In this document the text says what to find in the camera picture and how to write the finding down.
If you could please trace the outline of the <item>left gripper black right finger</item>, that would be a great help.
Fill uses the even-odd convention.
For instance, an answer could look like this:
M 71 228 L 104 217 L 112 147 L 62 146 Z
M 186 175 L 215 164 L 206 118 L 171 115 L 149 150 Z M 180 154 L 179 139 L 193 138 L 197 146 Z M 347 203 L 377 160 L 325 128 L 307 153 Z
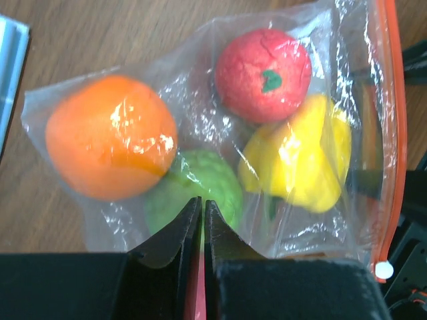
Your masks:
M 261 319 L 267 261 L 225 222 L 217 203 L 206 201 L 205 304 L 208 319 Z

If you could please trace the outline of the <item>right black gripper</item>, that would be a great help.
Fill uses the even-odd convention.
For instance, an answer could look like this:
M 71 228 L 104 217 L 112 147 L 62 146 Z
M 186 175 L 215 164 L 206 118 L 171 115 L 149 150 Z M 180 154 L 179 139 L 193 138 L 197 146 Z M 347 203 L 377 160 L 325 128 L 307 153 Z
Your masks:
M 393 319 L 426 318 L 426 156 L 406 172 L 404 198 L 382 292 Z

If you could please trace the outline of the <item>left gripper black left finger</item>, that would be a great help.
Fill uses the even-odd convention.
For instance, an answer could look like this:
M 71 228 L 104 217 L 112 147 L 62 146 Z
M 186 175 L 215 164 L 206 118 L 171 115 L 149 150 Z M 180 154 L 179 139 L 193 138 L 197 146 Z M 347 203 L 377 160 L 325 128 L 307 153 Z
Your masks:
M 193 319 L 202 200 L 191 198 L 170 223 L 126 254 L 112 319 Z

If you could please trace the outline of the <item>fake yellow pepper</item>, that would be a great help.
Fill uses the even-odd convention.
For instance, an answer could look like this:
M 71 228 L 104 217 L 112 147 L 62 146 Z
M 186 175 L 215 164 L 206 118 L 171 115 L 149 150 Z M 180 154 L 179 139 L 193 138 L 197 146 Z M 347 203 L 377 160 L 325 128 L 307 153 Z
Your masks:
M 263 125 L 252 135 L 238 175 L 247 192 L 323 213 L 342 194 L 351 153 L 346 112 L 318 93 L 306 97 L 287 121 Z

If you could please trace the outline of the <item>clear zip top bag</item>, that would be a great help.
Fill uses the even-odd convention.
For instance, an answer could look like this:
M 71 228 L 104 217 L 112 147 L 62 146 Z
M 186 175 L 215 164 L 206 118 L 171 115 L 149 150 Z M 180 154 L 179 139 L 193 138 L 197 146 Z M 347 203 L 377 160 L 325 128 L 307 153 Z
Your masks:
M 220 101 L 215 85 L 218 58 L 236 37 L 256 29 L 283 31 L 306 48 L 312 77 L 302 103 L 320 93 L 346 112 L 352 132 L 350 166 L 338 202 L 326 212 L 313 213 L 262 191 L 247 192 L 240 181 L 238 165 L 252 135 L 261 126 L 287 121 L 296 113 L 276 122 L 252 123 Z M 393 1 L 314 1 L 266 13 L 216 17 L 150 63 L 114 67 L 26 92 L 22 126 L 79 203 L 87 248 L 127 251 L 153 235 L 145 221 L 145 196 L 167 173 L 134 197 L 97 200 L 63 180 L 45 142 L 47 122 L 58 104 L 108 75 L 141 81 L 159 95 L 175 119 L 175 158 L 182 151 L 203 149 L 227 161 L 244 198 L 242 219 L 232 229 L 259 254 L 279 259 L 351 258 L 366 265 L 377 280 L 391 278 L 394 268 L 388 251 L 406 174 L 406 102 Z

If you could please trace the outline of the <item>fake orange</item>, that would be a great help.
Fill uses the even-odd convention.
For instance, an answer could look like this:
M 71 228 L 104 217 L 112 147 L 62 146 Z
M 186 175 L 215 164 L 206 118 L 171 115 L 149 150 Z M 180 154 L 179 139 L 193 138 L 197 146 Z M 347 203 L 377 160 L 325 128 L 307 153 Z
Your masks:
M 149 85 L 108 75 L 58 104 L 45 142 L 52 164 L 73 190 L 118 201 L 150 190 L 167 173 L 177 151 L 177 127 Z

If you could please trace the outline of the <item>fake red apple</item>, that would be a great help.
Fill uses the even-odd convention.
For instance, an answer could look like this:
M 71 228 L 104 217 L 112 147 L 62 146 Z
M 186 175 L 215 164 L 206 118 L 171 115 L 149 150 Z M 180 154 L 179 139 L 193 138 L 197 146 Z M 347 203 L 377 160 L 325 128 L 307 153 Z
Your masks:
M 277 29 L 236 37 L 221 52 L 215 70 L 223 106 L 252 123 L 276 122 L 296 112 L 312 77 L 300 40 Z

